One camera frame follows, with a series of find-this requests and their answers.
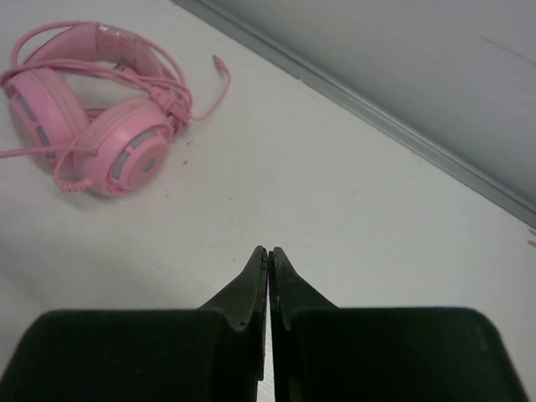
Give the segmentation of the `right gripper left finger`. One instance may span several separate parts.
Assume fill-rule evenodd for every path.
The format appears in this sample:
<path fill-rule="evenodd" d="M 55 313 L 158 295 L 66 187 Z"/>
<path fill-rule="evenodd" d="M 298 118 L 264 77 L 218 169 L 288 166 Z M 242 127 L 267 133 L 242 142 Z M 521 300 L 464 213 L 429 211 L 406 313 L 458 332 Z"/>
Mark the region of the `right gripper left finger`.
<path fill-rule="evenodd" d="M 268 254 L 195 309 L 55 310 L 26 330 L 4 401 L 253 401 L 264 378 Z"/>

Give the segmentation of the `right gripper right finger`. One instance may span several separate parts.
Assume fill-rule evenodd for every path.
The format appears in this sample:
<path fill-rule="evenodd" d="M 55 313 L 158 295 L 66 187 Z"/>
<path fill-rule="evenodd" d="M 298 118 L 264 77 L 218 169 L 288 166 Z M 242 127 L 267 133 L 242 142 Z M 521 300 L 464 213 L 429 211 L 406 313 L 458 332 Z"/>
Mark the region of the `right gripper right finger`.
<path fill-rule="evenodd" d="M 493 323 L 465 307 L 331 303 L 269 254 L 275 397 L 279 401 L 525 401 Z"/>

